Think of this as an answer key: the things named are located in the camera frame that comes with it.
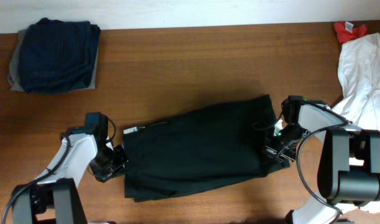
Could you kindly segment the black t-shirt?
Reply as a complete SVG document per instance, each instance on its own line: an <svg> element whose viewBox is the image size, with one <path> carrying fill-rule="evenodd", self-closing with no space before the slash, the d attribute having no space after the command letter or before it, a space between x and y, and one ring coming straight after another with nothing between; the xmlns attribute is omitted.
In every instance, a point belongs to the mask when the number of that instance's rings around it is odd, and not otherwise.
<svg viewBox="0 0 380 224"><path fill-rule="evenodd" d="M276 119L268 95L207 106L124 131L124 195L183 197L265 177L290 166L264 154Z"/></svg>

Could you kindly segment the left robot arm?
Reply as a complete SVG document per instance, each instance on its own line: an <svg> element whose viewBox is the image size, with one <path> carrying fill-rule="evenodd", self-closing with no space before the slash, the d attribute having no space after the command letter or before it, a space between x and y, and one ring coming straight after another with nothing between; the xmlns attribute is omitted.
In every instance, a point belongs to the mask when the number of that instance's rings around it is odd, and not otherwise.
<svg viewBox="0 0 380 224"><path fill-rule="evenodd" d="M112 168L97 174L95 159L101 149L90 134L72 134L62 139L62 145L46 169L32 182L18 185L12 192L8 207L13 223L87 223L77 191L89 165L93 175L108 180L123 174L123 147L104 144L113 152Z"/></svg>

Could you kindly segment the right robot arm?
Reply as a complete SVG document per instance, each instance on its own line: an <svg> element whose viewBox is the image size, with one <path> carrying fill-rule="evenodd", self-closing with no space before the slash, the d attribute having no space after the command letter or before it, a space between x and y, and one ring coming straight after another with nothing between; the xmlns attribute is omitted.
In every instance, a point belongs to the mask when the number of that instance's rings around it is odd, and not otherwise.
<svg viewBox="0 0 380 224"><path fill-rule="evenodd" d="M264 153L274 162L294 161L310 199L285 217L286 223L336 223L339 218L371 202L380 202L380 131L363 129L332 111L322 101L293 96L281 104L280 119L265 127ZM318 191L307 184L301 153L316 137L323 144L317 172Z"/></svg>

